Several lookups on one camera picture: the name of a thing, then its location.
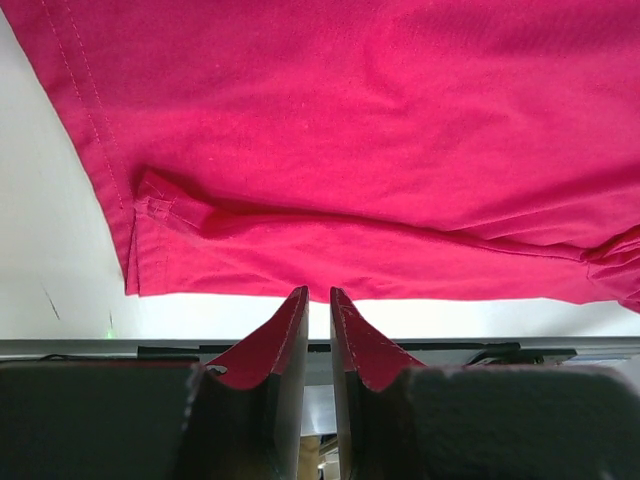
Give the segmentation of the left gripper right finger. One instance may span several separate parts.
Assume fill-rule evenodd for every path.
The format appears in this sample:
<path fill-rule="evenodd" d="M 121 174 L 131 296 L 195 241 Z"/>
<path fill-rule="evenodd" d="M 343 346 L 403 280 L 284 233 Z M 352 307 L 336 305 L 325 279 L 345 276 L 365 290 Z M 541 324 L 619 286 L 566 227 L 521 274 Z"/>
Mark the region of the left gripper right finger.
<path fill-rule="evenodd" d="M 448 479 L 444 435 L 428 423 L 445 372 L 373 327 L 343 289 L 330 290 L 330 310 L 341 477 Z"/>

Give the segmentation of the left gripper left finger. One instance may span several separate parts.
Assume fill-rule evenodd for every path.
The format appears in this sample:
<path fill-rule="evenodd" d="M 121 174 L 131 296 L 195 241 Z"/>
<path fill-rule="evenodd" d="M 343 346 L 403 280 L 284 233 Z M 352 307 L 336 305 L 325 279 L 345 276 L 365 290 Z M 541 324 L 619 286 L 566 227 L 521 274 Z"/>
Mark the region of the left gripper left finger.
<path fill-rule="evenodd" d="M 297 475 L 309 290 L 295 288 L 257 330 L 198 372 L 177 479 L 293 479 Z"/>

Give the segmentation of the pink t shirt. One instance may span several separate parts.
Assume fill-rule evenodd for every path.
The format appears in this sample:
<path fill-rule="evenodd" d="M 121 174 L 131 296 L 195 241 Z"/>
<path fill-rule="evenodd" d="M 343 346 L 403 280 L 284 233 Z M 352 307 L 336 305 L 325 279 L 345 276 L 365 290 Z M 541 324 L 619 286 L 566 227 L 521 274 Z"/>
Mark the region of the pink t shirt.
<path fill-rule="evenodd" d="M 5 1 L 126 290 L 639 307 L 635 1 Z"/>

